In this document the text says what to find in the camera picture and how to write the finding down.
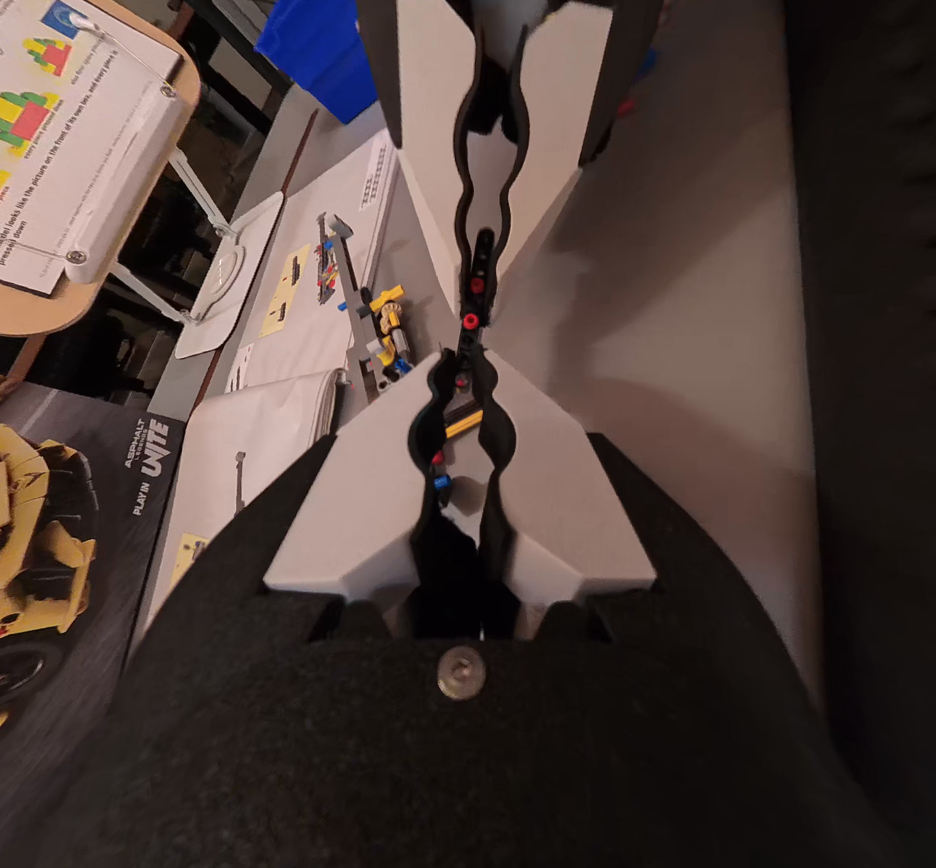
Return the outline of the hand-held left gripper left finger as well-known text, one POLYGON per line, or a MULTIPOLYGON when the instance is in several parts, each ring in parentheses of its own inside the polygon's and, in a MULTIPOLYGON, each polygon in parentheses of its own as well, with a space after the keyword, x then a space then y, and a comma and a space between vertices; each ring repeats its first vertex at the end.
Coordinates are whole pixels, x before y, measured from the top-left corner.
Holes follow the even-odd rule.
POLYGON ((335 441, 264 582, 273 591, 368 601, 394 636, 412 636, 408 598, 418 586, 410 537, 425 476, 408 436, 432 400, 429 354, 337 431, 335 441))

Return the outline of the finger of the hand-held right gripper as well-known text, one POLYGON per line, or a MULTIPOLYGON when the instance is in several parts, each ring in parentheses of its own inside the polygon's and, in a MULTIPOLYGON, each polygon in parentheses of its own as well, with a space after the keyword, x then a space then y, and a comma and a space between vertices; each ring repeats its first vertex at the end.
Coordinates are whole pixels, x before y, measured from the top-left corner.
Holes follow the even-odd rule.
POLYGON ((579 183, 612 19, 609 8, 565 4, 525 42, 519 86, 528 136, 519 172, 506 190, 509 233, 497 257, 497 300, 518 288, 579 183))
POLYGON ((444 296, 462 304, 455 223, 464 183, 457 119, 474 82, 474 34, 447 0, 396 0, 402 144, 399 159, 444 296))

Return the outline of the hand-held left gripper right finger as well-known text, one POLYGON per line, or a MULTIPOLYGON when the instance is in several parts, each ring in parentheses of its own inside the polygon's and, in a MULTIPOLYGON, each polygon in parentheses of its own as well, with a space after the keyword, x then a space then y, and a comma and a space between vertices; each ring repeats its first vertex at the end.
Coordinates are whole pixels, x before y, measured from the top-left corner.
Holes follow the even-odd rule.
POLYGON ((492 465, 479 554, 506 628, 651 588, 657 573, 579 422, 491 350, 476 355, 476 398, 492 465))

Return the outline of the black lego beam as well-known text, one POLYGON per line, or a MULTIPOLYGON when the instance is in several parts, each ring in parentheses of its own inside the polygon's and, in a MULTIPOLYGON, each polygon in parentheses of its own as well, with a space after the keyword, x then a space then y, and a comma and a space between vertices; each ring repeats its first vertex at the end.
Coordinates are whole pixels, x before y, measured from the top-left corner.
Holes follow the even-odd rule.
POLYGON ((495 234, 492 229, 484 228, 478 232, 467 273, 467 282, 462 292, 461 326, 455 348, 455 392, 471 396, 474 403, 479 406, 484 404, 485 393, 483 383, 478 381, 475 374, 475 362, 482 354, 482 335, 491 323, 497 291, 495 245, 495 234), (474 297, 469 291, 469 282, 473 276, 483 276, 486 279, 486 292, 480 297, 474 297), (466 313, 477 314, 481 321, 479 328, 474 332, 466 332, 462 329, 462 318, 466 313))

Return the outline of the partly built lego assembly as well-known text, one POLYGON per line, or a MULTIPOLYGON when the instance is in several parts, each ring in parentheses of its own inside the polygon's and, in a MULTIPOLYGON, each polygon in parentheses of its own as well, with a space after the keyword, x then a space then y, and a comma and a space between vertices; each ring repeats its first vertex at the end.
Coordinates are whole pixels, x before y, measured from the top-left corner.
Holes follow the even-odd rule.
MULTIPOLYGON (((329 236, 322 239, 322 248, 334 257, 345 295, 342 306, 352 329, 352 344, 347 353, 348 373, 357 398, 369 401, 384 395, 415 366, 400 323, 402 309, 399 303, 404 299, 404 289, 387 290, 374 298, 367 287, 359 286, 357 282, 347 247, 353 231, 338 216, 323 218, 322 225, 331 229, 329 236)), ((475 362, 475 374, 483 383, 480 373, 484 352, 482 343, 481 349, 482 354, 475 362)), ((488 392, 489 389, 484 387, 485 397, 488 392)), ((479 406, 472 401, 459 406, 453 414, 446 414, 447 439, 479 426, 485 402, 486 398, 483 406, 479 406)), ((361 464, 363 453, 385 453, 383 446, 363 434, 353 434, 347 440, 336 441, 333 452, 341 454, 342 458, 338 464, 330 466, 330 476, 362 493, 373 485, 375 490, 368 491, 368 494, 378 493, 384 478, 383 466, 390 463, 390 458, 366 467, 361 467, 361 464)))

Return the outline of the lego instruction booklet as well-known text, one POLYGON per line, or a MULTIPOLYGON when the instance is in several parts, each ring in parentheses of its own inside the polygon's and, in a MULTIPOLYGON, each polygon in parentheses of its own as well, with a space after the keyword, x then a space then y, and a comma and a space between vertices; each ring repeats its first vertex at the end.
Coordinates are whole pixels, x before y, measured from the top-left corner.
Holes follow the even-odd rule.
POLYGON ((353 271, 368 286, 398 166, 382 129, 287 198, 224 390, 187 423, 145 628, 205 546, 331 429, 352 329, 322 241, 331 217, 344 220, 353 271))

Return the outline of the black lego set box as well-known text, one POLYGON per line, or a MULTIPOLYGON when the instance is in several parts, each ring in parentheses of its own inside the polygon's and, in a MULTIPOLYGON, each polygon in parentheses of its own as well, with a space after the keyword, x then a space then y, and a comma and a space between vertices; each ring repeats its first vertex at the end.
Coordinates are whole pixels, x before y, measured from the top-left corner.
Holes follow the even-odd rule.
POLYGON ((47 805, 111 700, 185 426, 30 383, 1 417, 5 836, 47 805))

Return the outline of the blue plastic bin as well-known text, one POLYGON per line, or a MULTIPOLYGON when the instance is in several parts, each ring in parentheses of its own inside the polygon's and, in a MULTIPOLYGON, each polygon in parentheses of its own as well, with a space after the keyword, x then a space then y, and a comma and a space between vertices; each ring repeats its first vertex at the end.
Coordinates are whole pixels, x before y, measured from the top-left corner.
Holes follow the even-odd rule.
POLYGON ((276 0, 255 50, 342 124, 376 102, 356 0, 276 0))

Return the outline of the white folding stand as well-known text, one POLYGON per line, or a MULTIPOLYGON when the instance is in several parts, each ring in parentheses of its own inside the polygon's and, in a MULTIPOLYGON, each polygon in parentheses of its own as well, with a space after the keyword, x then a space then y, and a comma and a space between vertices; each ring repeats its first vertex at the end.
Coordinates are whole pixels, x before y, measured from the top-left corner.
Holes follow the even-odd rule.
POLYGON ((122 129, 114 151, 86 200, 78 207, 63 245, 62 261, 70 282, 89 285, 104 274, 115 276, 163 316, 181 324, 174 354, 186 359, 222 347, 238 322, 244 302, 273 237, 285 204, 281 191, 264 198, 233 222, 222 215, 195 174, 187 156, 170 135, 188 108, 165 83, 148 84, 143 100, 122 129), (120 263, 116 249, 131 206, 141 197, 153 167, 170 167, 219 238, 217 250, 192 307, 178 310, 120 263))

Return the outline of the printed instruction sheet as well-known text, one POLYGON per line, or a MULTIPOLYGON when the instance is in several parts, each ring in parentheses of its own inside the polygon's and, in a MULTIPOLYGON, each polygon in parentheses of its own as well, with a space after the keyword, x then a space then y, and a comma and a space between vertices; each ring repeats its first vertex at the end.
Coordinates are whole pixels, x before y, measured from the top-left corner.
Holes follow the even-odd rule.
POLYGON ((2 0, 1 45, 1 279, 48 298, 126 213, 181 53, 87 0, 2 0))

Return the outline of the wooden display board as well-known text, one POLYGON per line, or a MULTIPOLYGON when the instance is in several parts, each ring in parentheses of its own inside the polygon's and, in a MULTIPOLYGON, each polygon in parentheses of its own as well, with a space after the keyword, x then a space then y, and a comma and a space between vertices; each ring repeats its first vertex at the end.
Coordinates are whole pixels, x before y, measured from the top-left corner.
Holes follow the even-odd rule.
POLYGON ((120 21, 142 38, 177 53, 180 60, 172 70, 169 87, 162 90, 170 94, 164 97, 167 112, 160 114, 155 127, 143 127, 143 139, 136 146, 137 160, 126 174, 118 176, 120 187, 114 204, 104 210, 102 227, 95 230, 93 253, 85 263, 72 266, 78 279, 67 277, 48 297, 3 282, 2 335, 47 335, 68 328, 87 314, 107 276, 124 271, 119 258, 126 239, 170 164, 170 156, 177 151, 178 141, 200 100, 197 69, 177 40, 116 0, 80 1, 120 21))

